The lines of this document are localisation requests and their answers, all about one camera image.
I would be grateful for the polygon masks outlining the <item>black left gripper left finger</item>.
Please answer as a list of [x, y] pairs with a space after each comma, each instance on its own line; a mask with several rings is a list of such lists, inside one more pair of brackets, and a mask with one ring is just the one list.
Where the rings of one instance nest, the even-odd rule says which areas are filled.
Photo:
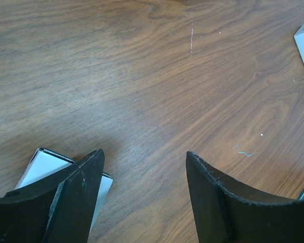
[[0, 198], [0, 242], [87, 242], [103, 173], [103, 150], [64, 172]]

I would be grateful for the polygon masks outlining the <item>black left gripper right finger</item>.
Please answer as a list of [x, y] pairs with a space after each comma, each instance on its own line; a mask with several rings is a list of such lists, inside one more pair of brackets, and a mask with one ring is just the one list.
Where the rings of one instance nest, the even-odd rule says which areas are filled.
[[273, 195], [186, 154], [186, 175], [199, 242], [304, 242], [304, 189]]

